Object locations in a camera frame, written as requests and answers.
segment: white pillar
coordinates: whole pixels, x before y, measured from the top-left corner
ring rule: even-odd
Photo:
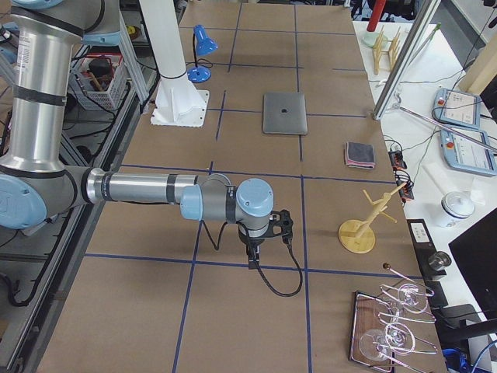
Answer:
[[[152,124],[201,127],[209,92],[197,90],[186,75],[173,1],[142,0],[140,7],[161,74]]]

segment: red object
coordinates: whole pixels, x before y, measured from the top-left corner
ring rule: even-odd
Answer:
[[[376,0],[373,8],[373,14],[371,15],[370,22],[367,24],[366,30],[372,33],[375,31],[378,22],[380,21],[381,16],[383,15],[383,9],[385,8],[385,4],[387,4],[387,0]]]

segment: metal cup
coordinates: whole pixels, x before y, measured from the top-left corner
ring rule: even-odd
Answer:
[[[433,270],[443,270],[452,264],[452,259],[449,254],[444,251],[437,251],[428,258],[428,265]]]

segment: folded cloth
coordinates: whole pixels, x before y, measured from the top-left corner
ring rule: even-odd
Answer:
[[[347,141],[345,144],[345,164],[348,167],[373,169],[375,165],[373,145]]]

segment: white sticker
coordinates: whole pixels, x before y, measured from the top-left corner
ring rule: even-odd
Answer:
[[[416,242],[429,242],[428,233],[422,223],[411,223],[411,229]]]
[[[19,71],[28,71],[30,66],[30,46],[29,37],[21,36],[19,38],[19,47],[17,49],[17,69]]]

